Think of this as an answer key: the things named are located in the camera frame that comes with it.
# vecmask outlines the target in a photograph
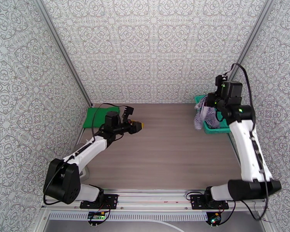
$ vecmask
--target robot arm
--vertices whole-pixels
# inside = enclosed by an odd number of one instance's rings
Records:
[[[126,106],[122,122],[117,112],[108,112],[105,123],[86,145],[62,160],[51,161],[45,179],[44,196],[48,195],[66,204],[75,200],[95,201],[103,190],[81,184],[80,172],[95,156],[116,141],[116,135],[123,135],[125,132],[134,134],[143,128],[141,122],[128,119],[133,110]]]
[[[241,180],[229,180],[221,186],[207,187],[208,201],[264,199],[281,189],[263,158],[256,129],[254,110],[241,105],[242,84],[227,81],[225,75],[216,77],[217,91],[209,93],[207,106],[221,111],[234,135],[241,162]]]

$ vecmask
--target green cloth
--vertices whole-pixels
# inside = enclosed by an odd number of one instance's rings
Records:
[[[120,113],[119,107],[99,108],[96,116],[94,117],[94,114],[96,113],[97,109],[98,108],[88,108],[87,117],[83,125],[83,128],[91,128],[93,118],[94,118],[94,127],[99,128],[102,124],[104,124],[107,112],[116,111]]]

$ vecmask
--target striped cloth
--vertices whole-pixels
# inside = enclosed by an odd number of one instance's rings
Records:
[[[196,130],[201,130],[203,121],[205,121],[209,128],[220,128],[219,121],[216,119],[215,108],[204,106],[207,96],[203,97],[198,104],[195,105],[196,115],[193,123]]]

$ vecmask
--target wall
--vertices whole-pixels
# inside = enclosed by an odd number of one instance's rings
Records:
[[[243,65],[264,158],[282,183],[282,190],[270,198],[270,211],[278,231],[290,231],[290,0],[275,2]],[[243,74],[236,80],[243,82]]]
[[[185,103],[215,90],[264,0],[44,0],[93,102]]]
[[[48,164],[86,108],[32,0],[0,0],[0,231],[32,230]]]

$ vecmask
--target wooden surface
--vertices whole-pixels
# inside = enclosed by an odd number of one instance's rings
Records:
[[[86,184],[104,189],[205,189],[240,179],[226,134],[193,127],[193,104],[132,104],[144,129],[112,143],[89,164]],[[92,137],[86,129],[82,142]]]

